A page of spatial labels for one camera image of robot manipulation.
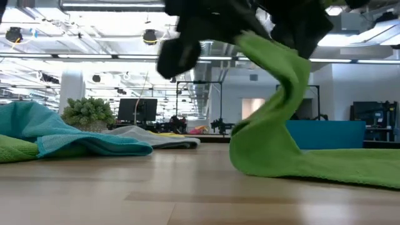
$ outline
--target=gray towel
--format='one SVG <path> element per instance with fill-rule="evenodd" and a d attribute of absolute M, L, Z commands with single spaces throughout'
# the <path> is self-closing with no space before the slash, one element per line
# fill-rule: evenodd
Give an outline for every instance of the gray towel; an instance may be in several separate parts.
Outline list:
<path fill-rule="evenodd" d="M 172 149 L 172 148 L 196 148 L 200 140 L 191 137 L 164 137 L 152 134 L 137 126 L 126 126 L 113 129 L 112 131 L 103 131 L 104 134 L 117 135 L 121 137 L 134 138 L 150 144 L 154 149 Z"/>

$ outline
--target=metal frame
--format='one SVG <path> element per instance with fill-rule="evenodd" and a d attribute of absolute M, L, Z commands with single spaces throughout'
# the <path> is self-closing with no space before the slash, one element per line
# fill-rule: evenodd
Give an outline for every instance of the metal frame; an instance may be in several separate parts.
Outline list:
<path fill-rule="evenodd" d="M 221 81 L 176 81 L 176 105 L 175 105 L 175 115 L 178 115 L 178 92 L 179 84 L 189 83 L 189 84 L 219 84 L 220 85 L 220 95 L 219 95 L 219 118 L 223 117 L 223 83 Z"/>
<path fill-rule="evenodd" d="M 277 84 L 275 90 L 277 91 L 280 86 L 280 84 Z M 317 89 L 318 120 L 321 120 L 321 118 L 319 117 L 321 115 L 321 98 L 319 97 L 319 85 L 307 85 L 307 87 L 314 87 Z"/>

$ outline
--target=ceiling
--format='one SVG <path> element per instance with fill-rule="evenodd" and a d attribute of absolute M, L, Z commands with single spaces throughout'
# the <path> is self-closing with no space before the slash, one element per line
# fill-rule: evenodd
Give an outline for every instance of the ceiling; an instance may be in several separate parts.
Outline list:
<path fill-rule="evenodd" d="M 163 12 L 139 12 L 138 10 L 92 11 L 85 6 L 99 1 L 62 1 L 68 11 L 61 11 L 53 1 L 26 1 L 24 7 L 11 5 L 4 13 L 0 25 L 0 52 L 2 53 L 43 53 L 43 54 L 140 54 L 155 55 L 160 42 L 148 46 L 143 42 L 146 29 L 155 29 L 160 40 L 174 38 L 176 17 Z M 156 5 L 159 2 L 146 1 Z M 373 1 L 371 10 L 387 7 L 389 1 Z M 337 10 L 327 9 L 332 14 Z M 270 30 L 271 24 L 265 12 L 259 12 L 260 21 Z M 5 38 L 10 27 L 22 28 L 21 44 L 14 44 Z M 234 46 L 216 41 L 202 42 L 203 54 L 207 56 L 237 56 Z M 314 58 L 359 58 L 383 59 L 393 53 L 389 46 L 371 45 L 363 47 L 319 47 Z M 323 64 L 313 65 L 319 69 Z M 221 68 L 213 73 L 212 68 Z M 156 71 L 154 61 L 80 61 L 52 59 L 0 59 L 0 103 L 24 100 L 37 101 L 58 110 L 59 84 L 41 81 L 46 74 L 62 82 L 63 71 L 67 68 L 79 68 L 84 72 L 87 82 L 87 97 L 103 98 L 111 103 L 118 112 L 120 98 L 158 98 L 158 113 L 168 118 L 176 110 L 176 83 L 165 80 Z M 177 77 L 177 81 L 222 81 L 224 71 L 235 69 L 254 69 L 251 62 L 227 65 L 221 62 L 199 62 L 195 69 Z M 94 82 L 93 75 L 100 75 L 101 81 Z M 125 90 L 118 94 L 115 88 Z M 181 83 L 178 97 L 178 112 L 192 118 L 205 118 L 207 114 L 209 84 Z"/>

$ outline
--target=white column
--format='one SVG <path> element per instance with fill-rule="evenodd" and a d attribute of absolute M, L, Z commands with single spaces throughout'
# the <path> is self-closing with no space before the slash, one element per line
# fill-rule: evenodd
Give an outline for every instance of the white column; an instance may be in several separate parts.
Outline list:
<path fill-rule="evenodd" d="M 81 99 L 85 96 L 85 80 L 81 70 L 66 69 L 62 72 L 61 76 L 61 90 L 60 90 L 60 115 L 63 114 L 64 108 L 68 106 L 67 100 L 72 98 L 74 100 Z"/>

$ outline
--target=teal towel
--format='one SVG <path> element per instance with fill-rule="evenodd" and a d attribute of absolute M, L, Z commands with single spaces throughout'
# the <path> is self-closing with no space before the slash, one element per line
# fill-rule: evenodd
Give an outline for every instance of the teal towel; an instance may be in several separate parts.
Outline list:
<path fill-rule="evenodd" d="M 145 156 L 153 149 L 133 138 L 82 132 L 68 126 L 60 116 L 36 102 L 13 102 L 0 106 L 0 134 L 36 143 L 38 158 L 79 143 L 104 156 Z"/>

